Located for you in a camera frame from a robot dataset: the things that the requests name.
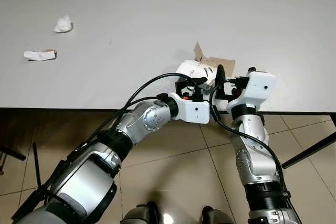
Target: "black cable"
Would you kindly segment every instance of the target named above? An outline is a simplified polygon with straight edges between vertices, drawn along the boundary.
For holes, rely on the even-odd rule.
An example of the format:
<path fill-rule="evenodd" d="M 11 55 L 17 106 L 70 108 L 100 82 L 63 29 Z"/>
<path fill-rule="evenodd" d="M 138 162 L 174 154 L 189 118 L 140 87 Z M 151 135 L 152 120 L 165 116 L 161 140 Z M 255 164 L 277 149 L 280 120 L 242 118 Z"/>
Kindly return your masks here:
<path fill-rule="evenodd" d="M 116 127 L 116 125 L 118 124 L 118 122 L 120 121 L 122 115 L 124 114 L 124 112 L 126 111 L 126 109 L 131 106 L 131 102 L 132 100 L 144 89 L 146 88 L 148 85 L 152 84 L 154 81 L 160 80 L 162 78 L 165 77 L 170 77 L 170 76 L 177 76 L 177 77 L 183 77 L 189 81 L 191 81 L 195 87 L 198 87 L 197 83 L 193 80 L 193 78 L 191 78 L 190 76 L 186 76 L 185 74 L 182 73 L 164 73 L 160 76 L 154 77 L 153 79 L 149 80 L 148 82 L 146 82 L 144 85 L 142 85 L 141 87 L 139 87 L 136 92 L 128 99 L 128 101 L 126 102 L 125 106 L 121 109 L 121 114 L 118 115 L 118 118 L 116 119 L 116 121 L 114 122 L 113 126 L 111 127 L 112 129 Z"/>
<path fill-rule="evenodd" d="M 225 81 L 222 81 L 221 83 L 219 83 L 218 85 L 216 85 L 210 92 L 210 96 L 209 96 L 209 105 L 210 105 L 210 109 L 212 111 L 212 115 L 213 117 L 216 117 L 216 121 L 217 123 L 224 129 L 226 129 L 227 131 L 230 131 L 231 133 L 234 133 L 236 135 L 239 135 L 239 136 L 242 136 L 242 137 L 245 137 L 245 138 L 248 138 L 258 144 L 260 144 L 263 148 L 265 148 L 269 153 L 270 155 L 272 156 L 272 158 L 275 160 L 275 163 L 276 163 L 276 168 L 277 168 L 277 171 L 278 171 L 278 174 L 279 174 L 279 178 L 280 178 L 280 184 L 281 186 L 283 187 L 284 191 L 287 191 L 287 187 L 286 187 L 286 183 L 285 183 L 285 179 L 283 177 L 283 172 L 282 172 L 282 167 L 281 167 L 281 163 L 278 159 L 278 157 L 276 156 L 276 154 L 272 151 L 272 149 L 266 145 L 265 143 L 263 143 L 262 141 L 260 141 L 259 139 L 253 137 L 253 136 L 250 136 L 246 133 L 243 133 L 243 132 L 240 132 L 240 131 L 237 131 L 235 129 L 232 129 L 228 126 L 226 126 L 224 123 L 221 122 L 221 119 L 218 118 L 216 112 L 214 111 L 214 108 L 213 108 L 213 103 L 212 103 L 212 99 L 213 99 L 213 96 L 214 96 L 214 93 L 216 92 L 216 90 L 218 89 L 219 86 L 223 85 L 224 83 L 227 83 L 227 82 L 231 82 L 231 80 L 225 80 Z"/>
<path fill-rule="evenodd" d="M 137 99 L 136 101 L 131 102 L 131 104 L 127 108 L 129 108 L 130 106 L 132 106 L 132 105 L 134 105 L 138 102 L 142 102 L 142 101 L 145 101 L 145 100 L 151 100 L 151 99 L 156 99 L 156 97 L 143 97 L 143 98 Z M 117 115 L 119 115 L 121 113 L 121 110 L 122 110 L 122 108 L 120 110 L 118 110 L 115 114 L 112 114 L 104 122 L 102 122 L 102 124 L 100 124 L 98 126 L 98 128 L 96 128 L 96 130 L 89 136 L 89 138 L 87 139 L 87 142 L 90 142 L 98 134 L 98 132 L 101 131 L 102 128 L 104 128 L 110 121 L 112 121 Z"/>
<path fill-rule="evenodd" d="M 33 153 L 34 153 L 34 163 L 35 163 L 35 173 L 36 173 L 36 181 L 37 181 L 37 187 L 41 187 L 41 176 L 40 176 L 40 168 L 38 165 L 38 157 L 37 157 L 37 147 L 36 143 L 33 142 Z"/>
<path fill-rule="evenodd" d="M 302 221 L 301 221 L 301 219 L 300 219 L 298 213 L 296 212 L 296 210 L 295 210 L 295 208 L 294 208 L 294 206 L 293 206 L 293 204 L 292 204 L 292 202 L 290 201 L 289 198 L 287 198 L 287 202 L 288 202 L 288 205 L 290 206 L 290 208 L 294 211 L 294 214 L 295 214 L 296 217 L 298 218 L 299 223 L 302 223 Z"/>

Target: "black connector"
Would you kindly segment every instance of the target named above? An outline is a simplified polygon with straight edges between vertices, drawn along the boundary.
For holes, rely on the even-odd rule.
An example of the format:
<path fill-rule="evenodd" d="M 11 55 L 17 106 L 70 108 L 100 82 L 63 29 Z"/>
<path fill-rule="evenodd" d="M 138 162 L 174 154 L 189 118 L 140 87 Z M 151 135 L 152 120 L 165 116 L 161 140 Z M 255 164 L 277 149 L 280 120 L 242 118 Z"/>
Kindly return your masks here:
<path fill-rule="evenodd" d="M 182 89 L 184 89 L 186 87 L 195 87 L 196 88 L 199 85 L 206 82 L 208 79 L 206 77 L 201 77 L 201 78 L 192 78 L 192 80 L 197 84 L 197 86 L 195 86 L 195 83 L 193 83 L 191 80 L 175 82 L 176 94 L 178 94 L 179 97 L 182 97 Z"/>
<path fill-rule="evenodd" d="M 211 113 L 212 117 L 214 118 L 215 122 L 218 122 L 218 121 L 222 120 L 216 105 L 211 106 L 210 113 Z"/>
<path fill-rule="evenodd" d="M 247 184 L 245 193 L 250 210 L 290 208 L 287 199 L 289 191 L 284 191 L 277 182 Z"/>
<path fill-rule="evenodd" d="M 166 103 L 170 110 L 170 117 L 174 118 L 178 115 L 178 107 L 176 101 L 172 97 L 168 97 L 167 93 L 161 93 L 156 96 L 159 100 Z"/>
<path fill-rule="evenodd" d="M 13 221 L 19 221 L 27 214 L 32 212 L 34 208 L 44 200 L 46 191 L 44 188 L 38 188 L 25 200 L 25 202 L 20 206 L 20 208 L 12 216 Z"/>
<path fill-rule="evenodd" d="M 267 217 L 259 217 L 257 219 L 248 219 L 248 224 L 269 224 Z"/>
<path fill-rule="evenodd" d="M 255 67 L 250 67 L 247 72 L 250 73 L 250 72 L 255 72 L 255 71 L 257 71 Z"/>
<path fill-rule="evenodd" d="M 236 105 L 231 109 L 232 119 L 235 120 L 236 118 L 242 115 L 256 115 L 257 111 L 255 107 L 248 107 L 246 104 Z"/>
<path fill-rule="evenodd" d="M 98 142 L 110 147 L 123 161 L 133 148 L 132 140 L 122 132 L 115 129 L 100 131 L 97 134 Z"/>
<path fill-rule="evenodd" d="M 191 100 L 193 102 L 203 102 L 203 94 L 202 94 L 201 88 L 195 87 L 194 93 L 191 96 Z"/>
<path fill-rule="evenodd" d="M 250 78 L 248 77 L 239 77 L 236 79 L 232 79 L 231 83 L 233 83 L 234 85 L 236 85 L 236 87 L 238 89 L 245 89 L 247 87 L 247 83 L 249 81 Z"/>
<path fill-rule="evenodd" d="M 218 65 L 217 74 L 216 74 L 216 78 L 215 78 L 215 86 L 217 86 L 218 84 L 225 81 L 225 78 L 226 78 L 225 77 L 225 70 L 224 70 L 223 65 Z M 224 99 L 225 98 L 224 83 L 219 85 L 215 98 L 216 99 Z"/>

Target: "crumpled tissue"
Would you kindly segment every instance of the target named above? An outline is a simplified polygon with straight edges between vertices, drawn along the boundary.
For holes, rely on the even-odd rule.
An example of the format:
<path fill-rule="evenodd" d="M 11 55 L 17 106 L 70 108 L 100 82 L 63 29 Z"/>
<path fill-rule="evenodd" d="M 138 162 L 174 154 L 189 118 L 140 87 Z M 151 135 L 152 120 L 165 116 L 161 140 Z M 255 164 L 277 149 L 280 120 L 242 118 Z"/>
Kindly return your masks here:
<path fill-rule="evenodd" d="M 54 27 L 56 33 L 66 33 L 72 29 L 72 23 L 68 15 L 57 20 L 57 25 Z"/>

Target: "black metal bar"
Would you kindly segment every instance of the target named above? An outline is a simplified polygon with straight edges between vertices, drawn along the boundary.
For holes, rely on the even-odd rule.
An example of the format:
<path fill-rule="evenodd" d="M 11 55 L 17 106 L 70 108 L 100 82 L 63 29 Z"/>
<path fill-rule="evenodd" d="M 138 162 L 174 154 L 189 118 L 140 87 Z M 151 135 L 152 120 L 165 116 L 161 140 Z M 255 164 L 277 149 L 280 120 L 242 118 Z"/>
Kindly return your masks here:
<path fill-rule="evenodd" d="M 336 116 L 331 115 L 331 120 L 336 126 Z M 332 133 L 330 136 L 327 136 L 325 139 L 319 141 L 315 145 L 309 147 L 308 149 L 304 150 L 300 154 L 296 155 L 295 157 L 291 158 L 290 160 L 284 162 L 281 166 L 283 169 L 287 169 L 288 167 L 300 162 L 301 160 L 313 155 L 314 153 L 326 148 L 327 146 L 336 142 L 336 132 Z"/>
<path fill-rule="evenodd" d="M 118 109 L 44 109 L 44 108 L 0 108 L 1 110 L 9 110 L 9 111 L 58 111 L 58 112 L 117 112 Z M 263 115 L 329 115 L 335 116 L 336 112 L 300 112 L 300 111 L 258 111 Z M 220 111 L 221 114 L 227 114 L 227 111 Z"/>
<path fill-rule="evenodd" d="M 14 150 L 12 150 L 8 147 L 2 146 L 2 145 L 0 145 L 0 152 L 6 153 L 7 155 L 12 156 L 12 157 L 17 158 L 17 159 L 22 160 L 22 161 L 26 159 L 25 155 L 23 155 L 19 152 L 16 152 L 16 151 L 14 151 Z"/>
<path fill-rule="evenodd" d="M 6 153 L 3 153 L 1 152 L 0 154 L 0 175 L 4 175 L 4 165 L 5 165 L 5 162 L 6 162 L 6 157 L 7 157 L 7 154 Z"/>
<path fill-rule="evenodd" d="M 38 165 L 38 157 L 37 157 L 37 147 L 36 143 L 33 142 L 33 152 L 34 152 L 34 161 L 35 161 L 35 172 L 36 172 L 36 180 L 37 180 L 37 187 L 41 187 L 41 176 L 40 176 L 40 167 Z"/>

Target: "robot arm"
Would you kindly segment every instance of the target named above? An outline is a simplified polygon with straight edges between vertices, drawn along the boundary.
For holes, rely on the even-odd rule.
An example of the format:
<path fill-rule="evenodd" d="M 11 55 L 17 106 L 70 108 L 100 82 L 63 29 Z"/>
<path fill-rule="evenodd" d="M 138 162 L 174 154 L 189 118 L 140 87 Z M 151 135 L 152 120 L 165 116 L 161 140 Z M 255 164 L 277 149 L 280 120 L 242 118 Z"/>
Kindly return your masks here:
<path fill-rule="evenodd" d="M 225 95 L 222 87 L 216 98 L 229 100 L 227 111 L 234 119 L 234 131 L 245 133 L 261 142 L 238 134 L 233 134 L 230 140 L 236 152 L 238 173 L 250 207 L 248 223 L 300 224 L 289 201 L 290 194 L 281 181 L 283 178 L 276 161 L 265 148 L 268 147 L 268 133 L 262 117 L 257 114 L 276 79 L 269 73 L 251 68 L 246 77 L 230 82 L 235 85 L 232 95 Z"/>
<path fill-rule="evenodd" d="M 139 103 L 116 128 L 78 146 L 13 215 L 15 223 L 96 223 L 114 198 L 114 177 L 134 146 L 171 118 L 209 122 L 207 101 L 185 100 L 176 93 L 161 97 Z M 42 200 L 44 206 L 34 210 Z"/>

